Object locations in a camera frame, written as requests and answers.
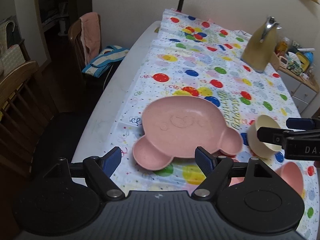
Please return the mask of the cream round bowl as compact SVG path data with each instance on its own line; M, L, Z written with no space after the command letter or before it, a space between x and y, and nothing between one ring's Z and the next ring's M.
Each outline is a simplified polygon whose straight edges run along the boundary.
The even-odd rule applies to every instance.
M250 149L259 157L267 159L281 151L280 145L272 144L272 129L280 126L268 115L260 115L247 131Z

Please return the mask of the pink round bowl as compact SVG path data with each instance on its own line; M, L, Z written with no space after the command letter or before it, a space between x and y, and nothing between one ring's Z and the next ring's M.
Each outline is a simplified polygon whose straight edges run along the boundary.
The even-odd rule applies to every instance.
M248 174L244 178L232 178L230 186L245 186L252 190L267 190L289 196L302 196L304 189L303 175L298 165L287 162L280 167L272 168L270 165L249 163Z

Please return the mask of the pink bear-shaped divided plate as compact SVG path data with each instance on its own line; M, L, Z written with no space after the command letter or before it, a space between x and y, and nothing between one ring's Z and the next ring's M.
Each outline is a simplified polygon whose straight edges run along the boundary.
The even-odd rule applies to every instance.
M241 152L241 135L227 125L212 102L194 96L169 96L153 101L142 113L144 135L132 154L150 171L167 167L175 158L193 159L201 146L209 153L234 156Z

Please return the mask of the white kitchen timer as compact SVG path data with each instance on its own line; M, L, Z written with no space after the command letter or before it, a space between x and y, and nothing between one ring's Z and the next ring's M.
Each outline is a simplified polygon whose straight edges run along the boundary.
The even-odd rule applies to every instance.
M279 56L279 65L282 68L287 68L288 63L289 63L289 61L285 56Z

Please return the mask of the white drawer cabinet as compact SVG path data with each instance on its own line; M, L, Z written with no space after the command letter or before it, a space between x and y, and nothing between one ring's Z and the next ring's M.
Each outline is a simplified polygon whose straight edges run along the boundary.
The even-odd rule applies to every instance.
M302 114L319 93L319 86L316 81L305 80L290 70L282 68L279 65L279 57L275 53L272 54L270 64L280 75L299 113Z

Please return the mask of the green tissue box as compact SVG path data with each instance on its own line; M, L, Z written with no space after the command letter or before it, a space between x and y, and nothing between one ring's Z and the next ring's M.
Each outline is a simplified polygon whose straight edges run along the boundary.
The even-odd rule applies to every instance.
M303 72L302 65L300 62L300 59L296 54L292 54L288 56L288 65L287 69L296 74L297 76L300 76Z

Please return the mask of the yellow storage box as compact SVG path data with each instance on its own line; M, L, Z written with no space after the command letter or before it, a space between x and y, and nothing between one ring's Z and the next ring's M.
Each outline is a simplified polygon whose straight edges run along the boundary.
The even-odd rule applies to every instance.
M310 61L301 52L296 52L295 54L297 55L297 57L300 60L300 65L301 65L303 72L305 72L307 70L307 68L310 66Z

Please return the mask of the blue globe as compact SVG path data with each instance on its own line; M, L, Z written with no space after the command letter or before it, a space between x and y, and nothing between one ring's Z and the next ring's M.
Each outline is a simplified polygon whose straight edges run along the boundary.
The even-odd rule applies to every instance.
M307 51L304 53L304 56L308 59L309 64L313 63L313 52Z

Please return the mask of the gold thermos jug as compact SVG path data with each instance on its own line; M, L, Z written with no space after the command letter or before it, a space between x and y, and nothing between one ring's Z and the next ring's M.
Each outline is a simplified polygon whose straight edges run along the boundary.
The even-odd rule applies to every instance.
M242 61L258 73L263 73L268 65L278 40L279 23L268 16L265 23L249 39L241 56Z

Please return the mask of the wooden chair near left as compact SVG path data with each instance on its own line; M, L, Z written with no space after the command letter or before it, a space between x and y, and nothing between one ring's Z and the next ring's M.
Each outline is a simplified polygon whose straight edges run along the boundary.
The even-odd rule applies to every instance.
M1 81L1 165L27 176L56 114L38 63L28 61L12 70Z

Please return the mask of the balloon pattern tablecloth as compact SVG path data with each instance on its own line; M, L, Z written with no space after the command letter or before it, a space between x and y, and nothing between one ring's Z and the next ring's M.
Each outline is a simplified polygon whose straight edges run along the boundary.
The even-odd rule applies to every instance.
M261 115L281 128L299 112L281 76L272 66L255 72L241 60L247 40L212 22L167 9L108 137L122 160L112 180L131 190L193 191L204 175L191 159L174 159L159 171L149 171L134 160L132 148L143 135L142 113L153 101L168 96L192 96L214 104L228 127L242 137L236 159L255 155L247 131Z

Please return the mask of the blue striped bag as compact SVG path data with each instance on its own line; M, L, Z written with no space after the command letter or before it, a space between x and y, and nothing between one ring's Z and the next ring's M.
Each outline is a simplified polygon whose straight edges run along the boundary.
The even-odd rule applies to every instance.
M85 66L82 72L93 77L100 77L112 64L122 61L128 52L128 49L121 46L106 46Z

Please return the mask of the wooden chair with pink towel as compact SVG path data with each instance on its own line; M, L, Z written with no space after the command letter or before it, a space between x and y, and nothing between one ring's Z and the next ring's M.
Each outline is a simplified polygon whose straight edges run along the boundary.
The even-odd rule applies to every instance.
M80 71L82 71L86 65L85 65L84 50L80 40L80 36L81 36L81 22L79 18L69 28L68 38L71 43L71 46L73 47L78 67Z

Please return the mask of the pink towel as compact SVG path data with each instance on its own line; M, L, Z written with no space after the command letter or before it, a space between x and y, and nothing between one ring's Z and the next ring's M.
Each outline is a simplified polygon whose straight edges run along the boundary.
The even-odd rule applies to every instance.
M89 12L80 17L80 40L84 50L85 65L95 58L100 51L100 20L96 12Z

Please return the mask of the dark bookshelf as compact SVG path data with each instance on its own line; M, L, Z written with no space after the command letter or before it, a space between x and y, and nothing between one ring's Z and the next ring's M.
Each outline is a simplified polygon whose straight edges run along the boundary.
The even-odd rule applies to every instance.
M43 31L56 28L67 35L69 27L80 16L92 11L92 0L37 0Z

